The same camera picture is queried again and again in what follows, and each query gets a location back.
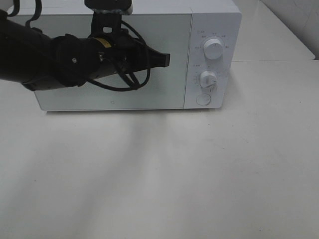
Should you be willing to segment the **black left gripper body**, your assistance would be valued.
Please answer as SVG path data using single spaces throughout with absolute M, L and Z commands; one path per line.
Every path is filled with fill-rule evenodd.
M 90 54 L 90 62 L 96 64 L 90 77 L 135 77 L 144 70 L 150 76 L 149 46 L 120 14 L 94 13 L 89 39 L 96 51 Z

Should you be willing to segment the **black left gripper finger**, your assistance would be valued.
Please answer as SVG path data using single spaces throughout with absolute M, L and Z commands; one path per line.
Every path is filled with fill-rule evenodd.
M 152 48 L 149 48 L 149 56 L 150 56 L 151 68 L 156 68 L 156 67 L 165 68 L 170 65 L 169 53 L 161 53 Z

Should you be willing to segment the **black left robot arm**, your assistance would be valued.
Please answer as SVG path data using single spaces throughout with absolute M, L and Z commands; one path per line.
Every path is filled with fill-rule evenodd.
M 136 72 L 167 67 L 168 53 L 149 47 L 120 15 L 93 14 L 87 38 L 71 34 L 48 37 L 38 28 L 20 25 L 0 13 L 0 77 L 30 91 L 80 87 L 86 83 L 115 91 L 146 85 Z

